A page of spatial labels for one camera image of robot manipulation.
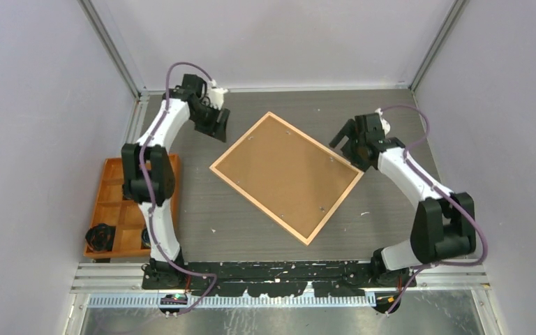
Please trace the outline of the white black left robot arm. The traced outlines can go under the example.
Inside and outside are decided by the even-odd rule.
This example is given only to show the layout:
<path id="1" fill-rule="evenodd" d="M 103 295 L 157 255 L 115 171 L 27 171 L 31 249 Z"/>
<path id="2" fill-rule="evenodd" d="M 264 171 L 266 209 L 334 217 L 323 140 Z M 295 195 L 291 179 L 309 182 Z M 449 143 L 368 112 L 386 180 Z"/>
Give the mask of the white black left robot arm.
<path id="1" fill-rule="evenodd" d="M 164 93 L 160 109 L 145 133 L 121 149 L 122 191 L 125 198 L 138 205 L 149 236 L 150 258 L 142 266 L 144 289 L 177 289 L 192 273 L 184 267 L 171 212 L 177 178 L 169 150 L 189 121 L 195 131 L 225 142 L 230 116 L 224 106 L 227 92 L 213 79 L 185 74 L 181 84 Z"/>

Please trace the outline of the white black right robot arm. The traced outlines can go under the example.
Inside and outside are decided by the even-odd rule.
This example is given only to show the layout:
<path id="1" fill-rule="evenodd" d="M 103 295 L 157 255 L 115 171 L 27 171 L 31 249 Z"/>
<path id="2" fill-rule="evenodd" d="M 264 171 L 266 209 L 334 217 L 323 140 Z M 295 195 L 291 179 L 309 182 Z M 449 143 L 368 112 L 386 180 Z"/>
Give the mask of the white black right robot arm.
<path id="1" fill-rule="evenodd" d="M 439 184 L 388 131 L 381 112 L 357 115 L 329 143 L 340 146 L 352 166 L 363 172 L 374 168 L 392 180 L 415 208 L 409 237 L 373 252 L 371 279 L 383 287 L 400 271 L 469 255 L 477 248 L 472 197 Z"/>

